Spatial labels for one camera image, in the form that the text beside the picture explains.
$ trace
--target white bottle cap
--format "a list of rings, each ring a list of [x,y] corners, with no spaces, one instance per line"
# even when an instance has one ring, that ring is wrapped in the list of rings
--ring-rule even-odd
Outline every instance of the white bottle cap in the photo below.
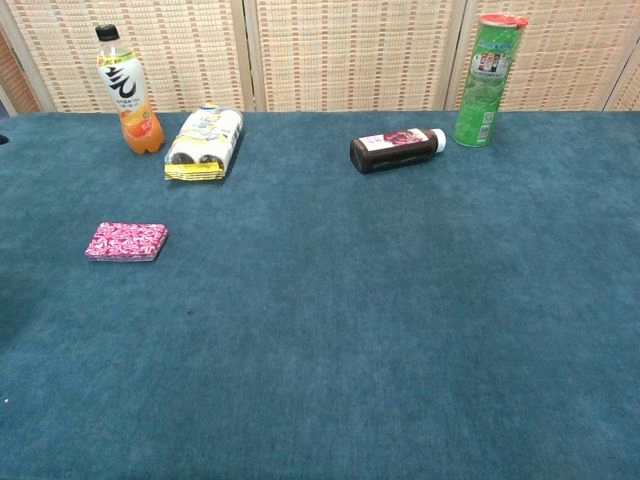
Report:
[[[436,153],[440,153],[444,150],[444,147],[447,144],[447,137],[439,128],[432,128],[431,131],[436,134],[436,138],[438,139],[438,148],[436,149]]]

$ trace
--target pink patterned box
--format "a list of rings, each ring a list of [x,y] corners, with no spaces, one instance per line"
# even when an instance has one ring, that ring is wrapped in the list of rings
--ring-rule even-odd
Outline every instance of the pink patterned box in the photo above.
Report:
[[[150,262],[167,238],[167,227],[156,223],[101,223],[84,254],[93,261]]]

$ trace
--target plastic packaging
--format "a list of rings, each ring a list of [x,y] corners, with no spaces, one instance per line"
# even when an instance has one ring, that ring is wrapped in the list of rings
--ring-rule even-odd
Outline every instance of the plastic packaging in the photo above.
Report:
[[[453,139],[468,147],[489,144],[504,87],[515,58],[525,17],[489,14],[478,22]]]
[[[114,25],[99,25],[98,53],[100,78],[120,116],[122,135],[136,153],[154,153],[164,144],[160,122],[151,109],[142,64],[130,48],[120,45]]]
[[[207,104],[180,128],[164,159],[166,180],[221,180],[242,131],[242,113]]]

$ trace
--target yellow label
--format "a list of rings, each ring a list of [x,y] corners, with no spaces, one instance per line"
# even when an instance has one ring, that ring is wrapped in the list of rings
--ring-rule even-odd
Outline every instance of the yellow label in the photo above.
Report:
[[[184,165],[171,165],[164,166],[165,173],[217,173],[222,172],[218,162],[211,163],[187,163]]]
[[[133,52],[125,53],[119,57],[98,57],[98,65],[100,67],[108,67],[109,65],[117,65],[133,58]]]
[[[221,180],[224,178],[224,170],[218,162],[213,163],[188,163],[185,165],[164,166],[164,178],[166,180]]]

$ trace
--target bamboo folding screen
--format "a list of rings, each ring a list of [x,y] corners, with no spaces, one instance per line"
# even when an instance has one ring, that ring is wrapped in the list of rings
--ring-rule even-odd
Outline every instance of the bamboo folding screen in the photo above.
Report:
[[[256,7],[267,111],[444,106],[462,2],[247,3]]]
[[[37,112],[38,104],[22,75],[20,66],[11,53],[11,47],[0,35],[0,95],[2,102],[10,113]]]
[[[113,111],[96,74],[94,27],[100,23],[116,24],[123,43],[140,58],[158,110],[191,110],[210,99],[245,109],[245,94],[251,103],[248,61],[242,63],[246,45],[244,51],[236,47],[243,19],[239,27],[234,24],[231,3],[7,0],[55,107],[63,112]],[[248,80],[245,92],[241,74]]]
[[[41,86],[36,99],[63,112],[113,111],[95,66],[99,23],[116,24],[141,59],[159,111],[207,101],[259,111],[453,110],[477,18],[495,12],[529,19],[503,110],[640,109],[640,0],[0,0],[0,7],[19,29],[35,72],[27,77]],[[19,83],[16,72],[11,78]]]

